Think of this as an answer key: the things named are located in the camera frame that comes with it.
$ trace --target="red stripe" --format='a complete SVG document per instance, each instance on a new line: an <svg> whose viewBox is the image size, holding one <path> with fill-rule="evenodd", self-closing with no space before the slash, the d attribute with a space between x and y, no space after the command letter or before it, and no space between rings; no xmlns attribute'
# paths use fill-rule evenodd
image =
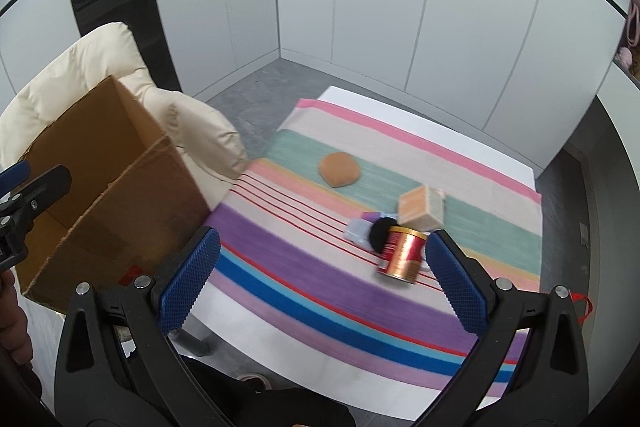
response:
<svg viewBox="0 0 640 427"><path fill-rule="evenodd" d="M245 180L243 180L243 181L244 181L244 183L246 183L247 185L249 185L251 188L256 188L257 190L260 190L260 188L255 187L255 185L252 185L251 183L249 183L249 182L247 182L247 181L245 181ZM289 214L290 216L295 217L296 219L298 219L298 220L302 221L302 222L303 222L303 223L305 223L306 225L310 225L310 226L314 227L315 229L318 229L318 230L320 230L321 232L324 232L326 235L329 235L329 236L333 237L334 239L338 239L339 241L342 241L343 243L345 243L345 244L349 245L349 246L350 246L350 247L352 247L352 248L357 248L358 250L362 250L363 252L367 252L367 253L369 253L369 251L365 250L364 248L358 247L357 245L354 245L351 241L347 241L347 240L346 240L346 239L344 239L342 236L340 236L340 235L334 235L334 234L333 234L333 233L331 233L331 232L327 232L326 230L323 230L323 229L320 229L320 228L318 228L318 227L315 227L312 223L309 223L309 222L308 222L308 221L306 221L305 219L302 219L301 217L298 217L298 216L296 216L295 214L291 214L291 212L287 212L287 211L286 211L286 210L284 210L283 208L280 208L279 206L277 206L277 204L274 204L274 203L272 203L271 201L267 201L267 200L265 200L264 198L261 198L260 196L258 196L258 195L257 195L257 194L255 194L254 192L250 191L248 188L246 188L246 187L244 187L244 186L243 186L243 187L241 187L241 188L242 188L243 190L246 190L246 191L247 191L249 194L251 194L252 196L255 196L256 198L261 199L261 200L262 200L262 201L264 201L265 203L268 203L268 204L270 204L270 205L272 205L272 206L275 206L275 208L277 208L278 210L282 210L283 212L286 212L286 213L287 213L287 214ZM275 199L278 203L286 204L286 205L290 206L290 208L293 208L294 210L297 210L297 211L301 212L302 214L305 214L305 216L309 216L309 217L311 217L311 218L313 218L313 219L317 220L319 223L322 223L323 225L326 225L326 226L328 226L328 227L331 227L331 228L332 228L332 229L334 229L334 230L337 230L337 231L338 231L338 232L340 232L340 233L343 233L343 230L336 229L335 227L332 227L332 226L331 226L331 225L329 225L328 223L325 223L324 221L321 221L321 220L320 220L320 219L318 219L317 217L311 216L310 214L307 214L306 212L302 212L302 210L300 210L299 208L296 208L295 206L293 206L293 205L291 205L291 204L289 204L289 203L286 203L285 201L279 200L278 198L276 198L275 196L272 196L272 195L271 195L271 194L269 194L268 192L264 192L263 190L260 190L260 191L261 191L263 194L267 195L268 197ZM436 282L438 281L435 277L433 277L433 276L431 276L431 275L428 275L428 274L426 274L426 273L418 273L418 275L419 275L419 276L422 276L422 277L425 277L426 279L431 279L431 280L436 281Z"/></svg>
<svg viewBox="0 0 640 427"><path fill-rule="evenodd" d="M303 223L305 223L305 225L309 225L310 227L315 228L316 230L319 230L320 232L324 232L326 235L330 235L331 237L333 237L334 239L337 239L338 241L341 241L342 243L344 243L345 245L348 245L349 247L353 247L353 248L358 248L356 247L353 243L351 243L350 241L347 241L346 239L336 236L334 234L332 234L331 232L327 232L326 230L321 229L320 227L316 227L316 225L314 225L313 223L310 223L308 221L305 221L304 219L302 219L301 217L298 217L296 214L293 214L292 212L289 212L288 210L285 210L284 208L282 208L281 206L277 206L277 204L271 203L271 201L265 200L264 198L258 196L258 194L254 194L252 191L250 191L248 188L246 187L241 187L239 185L234 185L233 188L231 188L230 190L234 193L234 194L239 194L238 191L236 191L236 188L242 188L242 190L246 190L249 194L251 194L253 197L258 198L259 200L264 201L267 204L270 204L271 206L275 206L275 208L277 208L278 210L283 211L285 214L289 214L289 216L295 217L296 219L299 219L300 221L302 221Z"/></svg>
<svg viewBox="0 0 640 427"><path fill-rule="evenodd" d="M246 172L244 172L243 174L240 175L240 177L242 177L242 176L246 176L247 178L251 178L252 180L257 181L258 183L261 183L265 187L269 187L274 192L277 192L278 194L281 194L284 197L289 198L290 200L294 200L296 203L303 204L303 205L306 206L306 208L310 208L311 210L317 212L318 214L322 214L324 217L328 217L329 219L333 219L334 221L337 221L341 225L344 225L344 226L347 225L347 223L345 223L344 221L341 221L340 219L337 219L334 216L329 216L328 214L325 214L324 212L320 212L320 210L316 210L314 207L309 206L308 204L304 203L303 201L297 200L296 198L293 198L293 197L289 196L288 194L285 194L284 192L280 192L279 190L277 190L277 188L271 187L271 185L266 184L265 182L259 180L258 178L254 178L253 176L251 176L250 174L247 174Z"/></svg>
<svg viewBox="0 0 640 427"><path fill-rule="evenodd" d="M254 204L255 206L258 206L259 208L261 208L261 209L262 209L262 210L264 210L265 212L270 213L270 214L271 214L271 216L275 216L275 217L277 217L278 219L281 219L281 220L285 221L286 223L289 223L290 225L292 225L292 226L296 227L297 229L302 230L302 232L308 233L309 235L311 235L311 236L315 237L316 239L320 239L321 241L324 241L326 244L331 245L332 247L337 248L338 250L342 250L342 251L344 251L344 252L346 252L346 253L348 253L348 254L350 254L350 255L353 255L354 257L357 257L358 259L361 259L361 260L362 260L362 261L364 261L365 263L372 264L373 266L378 266L378 263L376 263L375 261L371 261L371 260L369 260L369 259L366 259L366 257L362 257L361 255L358 255L357 253L354 253L354 252L352 252L352 251L350 251L350 250L347 250L347 249L345 249L345 248L343 248L343 247L340 247L339 245L336 245L335 243L332 243L331 241L326 240L324 237L320 237L319 235L316 235L315 233L309 232L308 230L303 229L302 227L299 227L298 225L296 225L295 223L293 223L293 222L292 222L292 221L290 221L289 219L285 219L285 218L284 218L284 217L282 217L281 215L276 214L276 213L274 213L274 212L271 212L268 208L265 208L265 207L261 206L261 204L256 203L254 200L251 200L250 198L246 197L244 194L241 194L240 192L238 192L238 191L236 190L236 187L237 187L237 188L242 188L243 190L246 190L246 191L247 191L247 192L249 192L252 196L254 196L254 197L256 197L256 198L258 198L258 199L260 199L260 200L264 201L264 202L265 202L265 203L267 203L267 204L270 204L271 206L274 206L275 208L277 208L278 210L283 211L283 212L284 212L284 213L286 213L286 214L289 214L289 216L295 217L296 219L298 219L298 220L302 221L302 222L303 222L303 223L305 223L306 225L309 225L310 227L313 227L313 228L315 228L316 230L319 230L320 232L325 233L326 235L329 235L330 237L333 237L334 239L338 239L338 240L342 241L343 243L345 243L345 244L346 244L346 245L348 245L349 247L357 248L355 245L353 245L352 243L350 243L350 242L349 242L349 241L347 241L346 239L343 239L343 238L341 238L341 237L335 237L335 235L332 235L330 232L327 232L326 230L320 229L319 227L316 227L316 225L313 225L312 223L308 223L307 221L305 221L305 220L304 220L304 219L302 219L301 217L298 217L298 216L296 216L295 214L292 214L291 212L288 212L288 211L287 211L287 210L285 210L284 208L280 208L279 206L277 206L277 204L273 204L273 203L271 203L271 201L267 201L267 200L265 200L264 198L261 198L260 196L258 196L257 194L253 194L250 190L247 190L247 188L245 188L245 187L239 187L239 185L235 185L234 187L232 187L232 188L230 188L230 189L229 189L229 192L233 192L234 194L236 194L236 195L240 196L241 198L244 198L246 201L249 201L250 203ZM423 277L426 277L427 279L432 279L432 278L431 278L431 277L429 277L428 275L425 275L425 274L422 274L422 273L420 273L420 274L418 274L418 275L421 275L421 276L423 276ZM429 287L429 288L433 288L434 290L442 291L442 289L437 288L436 286L431 286L430 284L424 283L424 282L422 282L422 281L418 281L418 280L417 280L417 281L416 281L416 283L417 283L417 284L421 284L421 285L423 285L423 286L427 286L427 287Z"/></svg>
<svg viewBox="0 0 640 427"><path fill-rule="evenodd" d="M290 206L291 208L294 208L295 210L297 210L298 212L300 212L301 214L305 214L305 216L310 217L311 219L315 219L316 221L318 221L319 223L322 223L323 225L328 226L330 229L334 229L337 230L337 232L344 232L344 230L340 230L336 227L334 227L334 225L329 225L329 223L325 223L324 221L322 221L321 219L318 219L316 216L312 216L311 214L307 214L304 210L300 210L299 208L296 208L295 206L293 206L290 203L286 203L285 201L279 200L276 196L273 196L272 194L265 192L264 190L262 190L260 187L256 187L255 185L252 185L251 183L249 183L247 180L241 180L238 179L238 182L242 182L242 183L246 183L247 185L249 185L252 188L255 188L255 190L260 190L260 192L270 198L273 198L276 201L279 201L280 203L286 204L288 206Z"/></svg>
<svg viewBox="0 0 640 427"><path fill-rule="evenodd" d="M238 256L245 263L253 266L255 269L257 269L261 273L265 274L270 279L273 279L274 281L278 282L279 284L282 284L284 287L292 290L293 292L295 292L295 293L297 293L299 295L302 295L305 299L309 299L310 301L315 302L316 304L322 306L323 308L331 310L335 314L338 314L338 315L340 315L342 317L345 317L345 318L347 318L349 320L357 322L358 324L362 324L363 326L366 326L367 328L371 328L372 330L380 331L380 332L385 333L385 334L387 334L389 336L395 337L396 339L401 339L403 341L411 342L412 344L418 344L420 346L429 347L430 349L435 349L436 351L442 351L444 353L449 353L451 355L458 355L460 357L466 357L468 355L468 353L465 353L464 351L457 351L455 349L449 349L448 347L437 346L436 344L426 343L424 341L420 341L420 340L414 339L412 337L401 335L400 333L397 333L396 331L387 330L386 328L380 327L377 324L374 324L372 322L369 322L369 321L366 321L364 319L361 319L360 317L356 317L356 315L352 315L349 312L341 310L340 308L337 308L337 307L335 307L335 306L333 306L331 304L328 304L328 303L322 301L321 299L318 299L318 298L314 297L313 295L310 295L309 293L301 290L300 288L297 288L296 286L293 286L291 283L289 283L286 280L282 279L281 277L278 277L277 275L271 273L270 271L268 271L264 267L258 265L255 261L253 261L252 259L249 259L244 254L240 253L238 250L230 247L224 241L221 241L221 243L222 243L222 246L225 247L228 251L230 251L234 255ZM513 363L513 364L515 364L518 361L517 360L505 360L504 362L505 363Z"/></svg>

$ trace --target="green stripe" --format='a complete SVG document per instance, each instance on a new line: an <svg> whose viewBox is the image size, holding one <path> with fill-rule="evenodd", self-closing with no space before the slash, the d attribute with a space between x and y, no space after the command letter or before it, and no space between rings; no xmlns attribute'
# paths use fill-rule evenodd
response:
<svg viewBox="0 0 640 427"><path fill-rule="evenodd" d="M331 188L318 174L320 160L338 149L290 129L278 131L263 157L299 176L374 210L395 212L398 198L421 183L357 158L360 179L347 187ZM463 248L540 275L542 238L508 221L447 195L445 229Z"/></svg>
<svg viewBox="0 0 640 427"><path fill-rule="evenodd" d="M540 275L542 238L539 235L450 197L445 201L444 224L460 246Z"/></svg>
<svg viewBox="0 0 640 427"><path fill-rule="evenodd" d="M271 139L262 156L322 187L331 188L318 174L318 164L323 157L333 152L338 152L338 149L295 131L282 129ZM350 200L366 204L373 210L395 212L400 194L420 185L360 158L358 164L361 174L357 183L332 190Z"/></svg>

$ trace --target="red strap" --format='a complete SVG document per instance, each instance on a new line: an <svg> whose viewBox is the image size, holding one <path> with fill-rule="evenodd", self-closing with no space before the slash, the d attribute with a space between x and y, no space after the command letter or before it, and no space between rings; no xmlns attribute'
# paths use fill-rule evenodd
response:
<svg viewBox="0 0 640 427"><path fill-rule="evenodd" d="M581 293L576 293L576 292L570 292L570 293L571 293L571 300L574 303L581 300L587 301L587 312L582 317L578 318L578 324L582 324L584 320L589 315L591 315L591 312L593 311L593 303L591 302L591 299L587 297L587 295L582 295Z"/></svg>
<svg viewBox="0 0 640 427"><path fill-rule="evenodd" d="M120 280L118 281L118 284L122 285L122 286L129 286L129 284L131 284L131 281L133 279L135 279L138 275L142 275L144 273L143 269L136 266L135 264L132 264L131 266L129 266L129 269L127 270L126 274L124 274Z"/></svg>

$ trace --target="blue gripper pad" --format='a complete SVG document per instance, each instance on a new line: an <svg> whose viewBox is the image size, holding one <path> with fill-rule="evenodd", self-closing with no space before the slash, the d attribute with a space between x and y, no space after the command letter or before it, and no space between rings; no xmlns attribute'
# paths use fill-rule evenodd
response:
<svg viewBox="0 0 640 427"><path fill-rule="evenodd" d="M480 337L489 326L486 299L444 241L431 233L425 246L426 261L462 327Z"/></svg>
<svg viewBox="0 0 640 427"><path fill-rule="evenodd" d="M158 326L163 335L182 327L193 303L220 258L220 236L209 230L180 266L159 299Z"/></svg>
<svg viewBox="0 0 640 427"><path fill-rule="evenodd" d="M31 168L26 160L22 160L0 172L0 198L27 181L29 174L31 174Z"/></svg>

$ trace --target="cream puffer jacket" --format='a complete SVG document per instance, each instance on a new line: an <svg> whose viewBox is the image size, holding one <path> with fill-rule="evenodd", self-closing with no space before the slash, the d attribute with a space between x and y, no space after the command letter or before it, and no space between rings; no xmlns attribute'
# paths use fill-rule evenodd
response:
<svg viewBox="0 0 640 427"><path fill-rule="evenodd" d="M170 136L209 208L215 208L247 164L238 131L205 103L156 87L124 23L105 24L79 39L11 101L0 116L2 168L16 163L47 125L109 75Z"/></svg>

